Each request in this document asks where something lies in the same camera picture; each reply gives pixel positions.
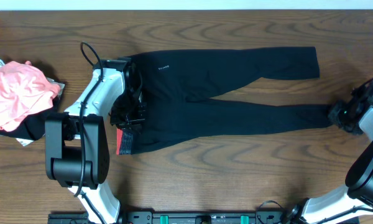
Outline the black leggings red waistband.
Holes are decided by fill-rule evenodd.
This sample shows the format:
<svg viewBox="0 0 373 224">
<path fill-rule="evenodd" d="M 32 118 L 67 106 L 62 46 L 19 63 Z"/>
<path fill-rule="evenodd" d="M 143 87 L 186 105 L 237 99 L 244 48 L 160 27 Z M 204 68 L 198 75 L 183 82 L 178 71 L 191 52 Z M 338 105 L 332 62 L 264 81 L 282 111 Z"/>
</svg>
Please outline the black leggings red waistband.
<svg viewBox="0 0 373 224">
<path fill-rule="evenodd" d="M 275 134 L 326 128 L 328 105 L 272 106 L 220 96 L 260 78 L 318 78 L 314 47 L 163 50 L 131 57 L 147 103 L 141 130 L 124 131 L 119 154 L 140 154 L 206 136 Z"/>
</svg>

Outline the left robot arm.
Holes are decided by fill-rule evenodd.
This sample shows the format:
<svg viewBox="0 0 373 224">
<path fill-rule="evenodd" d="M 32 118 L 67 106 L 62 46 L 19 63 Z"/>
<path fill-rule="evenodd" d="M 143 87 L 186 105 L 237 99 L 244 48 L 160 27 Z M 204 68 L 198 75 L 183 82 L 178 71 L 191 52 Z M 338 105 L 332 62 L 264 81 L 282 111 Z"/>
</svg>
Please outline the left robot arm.
<svg viewBox="0 0 373 224">
<path fill-rule="evenodd" d="M 105 119 L 121 132 L 119 150 L 129 152 L 145 120 L 142 75 L 130 58 L 100 60 L 74 104 L 45 122 L 45 168 L 80 200 L 85 213 L 50 214 L 49 223 L 121 223 L 121 203 L 108 181 Z"/>
</svg>

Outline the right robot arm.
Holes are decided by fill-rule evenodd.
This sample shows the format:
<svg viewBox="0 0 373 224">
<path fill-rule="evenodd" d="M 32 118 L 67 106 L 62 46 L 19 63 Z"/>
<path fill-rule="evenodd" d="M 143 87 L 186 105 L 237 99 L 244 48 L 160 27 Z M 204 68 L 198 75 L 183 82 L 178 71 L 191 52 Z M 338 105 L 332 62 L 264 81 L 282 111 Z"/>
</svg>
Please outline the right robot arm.
<svg viewBox="0 0 373 224">
<path fill-rule="evenodd" d="M 296 205 L 284 223 L 358 223 L 360 216 L 373 215 L 373 81 L 351 95 L 349 102 L 337 101 L 328 118 L 347 133 L 366 135 L 371 143 L 351 166 L 342 186 Z"/>
</svg>

